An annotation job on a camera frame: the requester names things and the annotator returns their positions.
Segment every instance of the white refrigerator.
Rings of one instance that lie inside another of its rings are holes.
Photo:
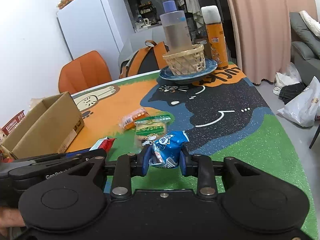
[[[57,13],[73,59],[96,50],[119,78],[119,53],[134,33],[123,0],[74,0]]]

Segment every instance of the woven basket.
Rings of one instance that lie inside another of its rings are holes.
[[[175,76],[188,75],[205,69],[204,46],[202,44],[192,45],[193,49],[170,54],[167,52],[163,59]]]

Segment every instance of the pink curtain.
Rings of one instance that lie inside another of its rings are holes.
[[[306,10],[317,19],[315,0],[228,0],[228,3],[233,6],[230,12],[243,72],[255,84],[262,79],[273,82],[276,72],[290,62],[289,12]]]

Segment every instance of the painted tabletop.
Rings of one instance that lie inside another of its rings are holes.
[[[159,78],[158,71],[109,82],[73,95],[84,128],[68,152],[91,147],[106,136],[117,138],[109,160],[136,152],[135,130],[123,131],[121,118],[144,107],[150,115],[170,114],[168,131],[185,130],[187,150],[222,161],[234,156],[302,189],[310,211],[302,229],[318,238],[314,203],[295,149],[283,127],[257,89],[234,64],[215,70],[201,81],[177,85]],[[105,192],[110,191],[108,177]],[[224,192],[217,177],[218,191]],[[196,178],[183,177],[179,168],[150,167],[145,177],[132,178],[132,189],[196,189]]]

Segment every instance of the orange chair backrest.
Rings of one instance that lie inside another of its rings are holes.
[[[60,93],[70,94],[112,81],[108,66],[93,50],[66,64],[59,77]]]

